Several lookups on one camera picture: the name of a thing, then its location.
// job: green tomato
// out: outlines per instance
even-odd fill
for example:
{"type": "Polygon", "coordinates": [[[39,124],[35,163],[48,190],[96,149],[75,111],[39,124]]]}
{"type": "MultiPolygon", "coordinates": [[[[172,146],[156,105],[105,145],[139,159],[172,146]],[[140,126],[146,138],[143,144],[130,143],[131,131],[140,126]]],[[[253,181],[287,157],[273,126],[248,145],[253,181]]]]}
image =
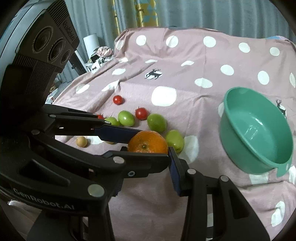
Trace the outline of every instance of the green tomato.
{"type": "Polygon", "coordinates": [[[108,117],[105,119],[106,121],[110,122],[113,126],[120,126],[119,121],[116,120],[114,117],[108,117]]]}
{"type": "Polygon", "coordinates": [[[184,148],[184,138],[177,130],[171,130],[165,136],[168,146],[174,147],[176,153],[180,153],[184,148]]]}
{"type": "Polygon", "coordinates": [[[147,123],[152,131],[156,131],[158,133],[164,132],[167,125],[166,120],[160,114],[150,114],[147,117],[147,123]]]}
{"type": "Polygon", "coordinates": [[[126,110],[119,112],[118,120],[123,126],[131,127],[135,124],[135,118],[130,112],[126,110]]]}

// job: white polka dot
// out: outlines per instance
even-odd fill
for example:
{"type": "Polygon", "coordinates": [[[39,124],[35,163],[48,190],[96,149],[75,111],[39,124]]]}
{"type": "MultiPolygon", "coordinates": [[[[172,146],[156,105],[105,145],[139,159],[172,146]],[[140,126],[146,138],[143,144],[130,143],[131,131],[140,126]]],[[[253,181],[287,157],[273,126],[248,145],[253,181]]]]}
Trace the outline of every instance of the white polka dot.
{"type": "Polygon", "coordinates": [[[146,44],[146,40],[147,40],[147,38],[146,38],[145,35],[140,35],[140,36],[137,37],[136,43],[139,46],[143,46],[144,44],[146,44]]]}
{"type": "Polygon", "coordinates": [[[279,105],[279,108],[286,111],[285,112],[285,116],[287,118],[287,110],[286,110],[286,108],[283,105],[281,105],[281,104],[279,105]]]}
{"type": "Polygon", "coordinates": [[[122,46],[124,44],[124,40],[118,40],[117,43],[116,43],[116,49],[117,50],[121,50],[122,46]]]}
{"type": "Polygon", "coordinates": [[[268,183],[268,175],[269,175],[268,172],[263,173],[261,175],[249,174],[249,178],[251,180],[252,185],[264,184],[264,183],[268,183]]]}
{"type": "Polygon", "coordinates": [[[247,43],[240,43],[239,44],[239,49],[240,51],[242,51],[243,53],[249,53],[250,52],[250,46],[247,43]]]}
{"type": "Polygon", "coordinates": [[[279,49],[276,48],[276,47],[272,47],[272,48],[270,48],[269,52],[270,52],[270,54],[273,55],[273,56],[279,56],[279,53],[280,53],[280,52],[279,52],[279,49]]]}
{"type": "Polygon", "coordinates": [[[188,164],[195,161],[199,152],[199,144],[196,136],[184,137],[184,148],[179,154],[179,158],[185,160],[188,164]]]}
{"type": "Polygon", "coordinates": [[[294,88],[296,88],[296,81],[295,81],[295,76],[293,75],[293,73],[290,74],[290,83],[294,88]]]}
{"type": "Polygon", "coordinates": [[[155,78],[154,75],[148,75],[148,74],[145,75],[145,79],[151,80],[151,79],[154,79],[154,78],[155,78]]]}
{"type": "Polygon", "coordinates": [[[108,84],[104,89],[102,89],[102,91],[107,91],[107,90],[115,90],[116,87],[118,86],[119,80],[114,81],[110,84],[108,84]]]}
{"type": "Polygon", "coordinates": [[[184,65],[193,65],[193,64],[194,64],[193,61],[186,60],[184,63],[181,64],[181,66],[184,66],[184,65]]]}
{"type": "Polygon", "coordinates": [[[179,42],[179,39],[177,38],[177,36],[172,35],[167,38],[165,43],[168,47],[174,48],[178,45],[178,42],[179,42]]]}
{"type": "Polygon", "coordinates": [[[68,141],[71,140],[74,136],[54,136],[57,141],[67,143],[68,141]]]}
{"type": "Polygon", "coordinates": [[[289,168],[289,182],[295,185],[295,178],[296,178],[296,168],[295,166],[291,166],[289,168]]]}
{"type": "Polygon", "coordinates": [[[263,85],[267,85],[268,84],[268,82],[269,82],[269,75],[268,75],[268,73],[266,73],[265,71],[260,71],[259,73],[258,73],[258,80],[259,80],[259,82],[261,83],[261,84],[263,84],[263,85]]]}
{"type": "Polygon", "coordinates": [[[211,88],[213,86],[213,83],[205,78],[196,79],[194,83],[202,88],[211,88]]]}
{"type": "Polygon", "coordinates": [[[233,75],[234,74],[234,69],[228,64],[222,65],[220,70],[225,75],[233,75]]]}
{"type": "Polygon", "coordinates": [[[126,71],[126,69],[115,69],[113,72],[112,72],[112,75],[120,75],[120,74],[123,74],[124,72],[126,71]]]}
{"type": "Polygon", "coordinates": [[[120,63],[125,63],[125,62],[127,62],[128,61],[128,58],[127,57],[124,57],[124,58],[122,58],[122,59],[120,59],[120,60],[118,60],[120,63]]]}
{"type": "Polygon", "coordinates": [[[89,85],[81,84],[76,87],[76,94],[81,94],[89,88],[89,85]]]}
{"type": "Polygon", "coordinates": [[[222,117],[224,112],[224,102],[222,102],[219,106],[218,106],[218,114],[220,117],[222,117]]]}
{"type": "Polygon", "coordinates": [[[170,106],[177,99],[177,91],[174,88],[158,86],[153,90],[151,102],[155,106],[170,106]]]}
{"type": "Polygon", "coordinates": [[[283,201],[279,201],[275,206],[276,210],[271,216],[271,225],[273,227],[279,225],[283,221],[285,215],[285,208],[286,205],[283,201]]]}
{"type": "Polygon", "coordinates": [[[204,45],[207,46],[208,48],[212,48],[216,45],[216,40],[211,36],[204,37],[203,42],[204,42],[204,45]]]}
{"type": "Polygon", "coordinates": [[[155,59],[149,59],[149,60],[145,61],[145,63],[147,63],[147,64],[156,63],[156,62],[157,62],[157,60],[155,60],[155,59]]]}
{"type": "Polygon", "coordinates": [[[85,138],[91,145],[98,145],[104,142],[98,136],[86,136],[85,138]]]}

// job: camera lens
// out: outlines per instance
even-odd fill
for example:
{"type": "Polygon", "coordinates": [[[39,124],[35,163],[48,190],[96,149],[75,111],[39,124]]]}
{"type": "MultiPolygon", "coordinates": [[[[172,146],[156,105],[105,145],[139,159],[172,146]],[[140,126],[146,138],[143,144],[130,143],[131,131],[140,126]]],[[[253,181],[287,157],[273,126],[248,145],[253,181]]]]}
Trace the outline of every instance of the camera lens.
{"type": "Polygon", "coordinates": [[[65,43],[63,40],[59,40],[54,44],[49,53],[49,61],[55,60],[57,57],[59,57],[59,55],[63,51],[64,45],[65,43]]]}
{"type": "Polygon", "coordinates": [[[68,50],[68,51],[63,55],[62,60],[61,60],[61,64],[68,60],[68,58],[70,57],[70,53],[71,53],[71,51],[68,50]]]}
{"type": "Polygon", "coordinates": [[[42,29],[35,38],[34,50],[36,52],[41,52],[49,43],[51,36],[52,29],[50,27],[42,29]]]}

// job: small wooden ball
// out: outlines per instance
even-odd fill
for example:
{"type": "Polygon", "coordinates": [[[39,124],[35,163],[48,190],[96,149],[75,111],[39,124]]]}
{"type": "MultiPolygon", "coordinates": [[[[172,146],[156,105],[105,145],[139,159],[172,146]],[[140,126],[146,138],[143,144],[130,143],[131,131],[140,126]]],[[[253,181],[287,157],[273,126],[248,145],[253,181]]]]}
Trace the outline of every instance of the small wooden ball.
{"type": "Polygon", "coordinates": [[[85,137],[78,137],[76,139],[76,145],[78,145],[79,147],[86,147],[87,139],[85,137]]]}

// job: deer print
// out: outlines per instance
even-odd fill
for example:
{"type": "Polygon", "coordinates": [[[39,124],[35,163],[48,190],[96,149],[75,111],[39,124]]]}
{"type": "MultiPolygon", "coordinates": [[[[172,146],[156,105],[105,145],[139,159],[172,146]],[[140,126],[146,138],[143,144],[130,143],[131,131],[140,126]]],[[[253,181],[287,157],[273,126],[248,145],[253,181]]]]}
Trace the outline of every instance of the deer print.
{"type": "Polygon", "coordinates": [[[279,99],[277,99],[276,100],[276,103],[277,103],[277,107],[279,108],[279,110],[282,112],[282,114],[284,115],[284,117],[286,117],[286,110],[283,110],[282,108],[281,108],[281,100],[279,100],[279,99]]]}
{"type": "Polygon", "coordinates": [[[162,76],[162,72],[160,72],[160,69],[152,69],[151,72],[145,74],[145,79],[158,79],[158,77],[162,76]]]}

